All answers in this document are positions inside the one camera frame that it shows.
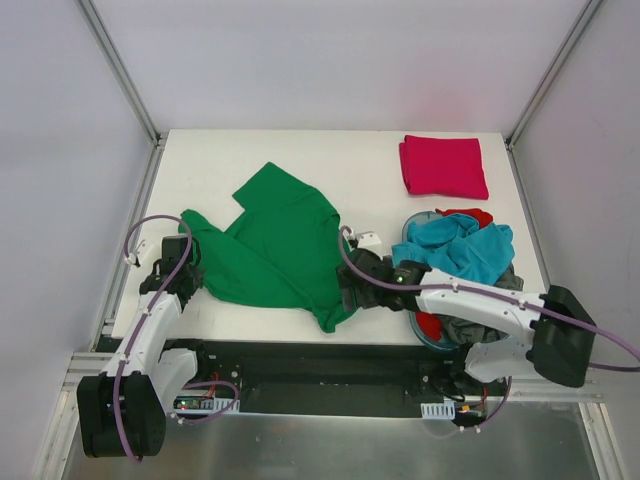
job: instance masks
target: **gray cloth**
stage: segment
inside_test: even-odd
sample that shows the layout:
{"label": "gray cloth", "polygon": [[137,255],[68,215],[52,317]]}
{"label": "gray cloth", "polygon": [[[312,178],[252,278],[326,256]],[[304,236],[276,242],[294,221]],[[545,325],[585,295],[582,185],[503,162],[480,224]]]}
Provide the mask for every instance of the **gray cloth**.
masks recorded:
{"label": "gray cloth", "polygon": [[[507,271],[498,279],[495,286],[521,292],[524,287],[524,280],[516,275],[513,264],[511,264]],[[504,332],[470,322],[469,320],[449,315],[437,315],[437,317],[442,322],[442,327],[449,335],[451,341],[460,345],[464,343],[495,342],[506,337]]]}

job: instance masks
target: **white table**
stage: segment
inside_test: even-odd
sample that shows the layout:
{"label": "white table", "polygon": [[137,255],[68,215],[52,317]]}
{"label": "white table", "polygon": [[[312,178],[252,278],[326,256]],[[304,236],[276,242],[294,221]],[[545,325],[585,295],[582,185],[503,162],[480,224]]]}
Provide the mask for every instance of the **white table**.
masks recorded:
{"label": "white table", "polygon": [[[398,144],[409,132],[172,130],[166,143],[147,215],[180,213],[191,208],[226,229],[242,213],[232,194],[266,162],[273,162],[317,187],[356,231],[377,232],[385,247],[400,241],[412,214],[436,208],[479,207],[514,232],[516,273],[525,289],[542,291],[540,267],[502,136],[498,133],[418,132],[441,138],[477,137],[489,200],[441,196],[409,197],[402,182]],[[159,243],[176,233],[170,221],[142,227],[140,239]],[[121,338],[138,303],[138,286],[147,269],[131,269],[117,311],[113,336]],[[360,310],[323,333],[303,310],[254,308],[224,303],[201,290],[187,305],[171,338],[205,340],[325,342],[418,345],[404,312]]]}

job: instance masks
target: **pink folded cloth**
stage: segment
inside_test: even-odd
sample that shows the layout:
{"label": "pink folded cloth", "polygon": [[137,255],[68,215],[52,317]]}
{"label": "pink folded cloth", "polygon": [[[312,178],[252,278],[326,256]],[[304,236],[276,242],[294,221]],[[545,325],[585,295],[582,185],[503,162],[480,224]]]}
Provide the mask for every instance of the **pink folded cloth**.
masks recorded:
{"label": "pink folded cloth", "polygon": [[400,166],[411,195],[489,198],[477,138],[407,135],[400,144]]}

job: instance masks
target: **metal frame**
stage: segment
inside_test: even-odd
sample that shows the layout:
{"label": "metal frame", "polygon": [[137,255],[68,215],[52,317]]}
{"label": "metal frame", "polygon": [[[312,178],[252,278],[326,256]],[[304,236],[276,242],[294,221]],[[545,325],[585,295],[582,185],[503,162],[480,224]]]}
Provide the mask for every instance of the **metal frame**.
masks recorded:
{"label": "metal frame", "polygon": [[[156,173],[159,168],[166,135],[161,135],[151,119],[140,95],[131,80],[127,69],[120,57],[108,31],[92,0],[75,0],[92,31],[96,43],[103,52],[123,94],[131,105],[136,117],[152,141],[154,148],[147,165],[147,169],[140,182],[136,201],[128,219],[128,225],[142,218],[146,211],[153,189]],[[563,67],[574,52],[579,41],[588,27],[605,4],[606,0],[588,0],[576,22],[564,39],[558,53],[550,67],[538,84],[525,110],[518,119],[512,133],[508,136],[506,145],[509,151],[511,166],[518,186],[519,194],[525,207],[525,215],[536,248],[538,262],[543,277],[548,285],[549,276],[544,258],[540,251],[535,218],[530,209],[528,196],[520,179],[517,164],[513,157],[513,147],[522,136],[529,121],[541,102],[546,97],[551,86],[558,78]],[[111,283],[102,303],[99,325],[94,336],[92,352],[102,335],[110,335],[113,329],[113,318],[117,305],[122,296],[126,278],[126,268],[123,262],[116,262],[112,269]],[[67,457],[78,425],[77,404],[75,390],[84,375],[97,374],[109,360],[109,353],[76,353],[71,359],[64,384],[50,424],[44,447],[37,461],[34,478],[59,479],[62,477]],[[606,406],[600,386],[595,380],[589,379],[584,388],[579,390],[567,389],[551,384],[538,378],[518,378],[512,385],[511,402],[570,402],[578,403],[583,417],[585,430],[592,449],[598,472],[603,479],[628,478],[621,462],[621,456],[613,429],[609,422]]]}

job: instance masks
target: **pile of clothes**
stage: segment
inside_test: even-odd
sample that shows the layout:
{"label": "pile of clothes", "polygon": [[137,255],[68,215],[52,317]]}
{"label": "pile of clothes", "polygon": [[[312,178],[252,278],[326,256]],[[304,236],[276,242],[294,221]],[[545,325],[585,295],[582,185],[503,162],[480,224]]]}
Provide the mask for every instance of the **pile of clothes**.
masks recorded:
{"label": "pile of clothes", "polygon": [[[424,212],[412,217],[405,241],[393,247],[393,263],[413,260],[465,280],[522,291],[524,281],[511,263],[513,231],[496,225],[493,216],[478,208]],[[448,338],[457,344],[493,342],[505,334],[469,319],[418,313],[421,330],[434,341]]]}

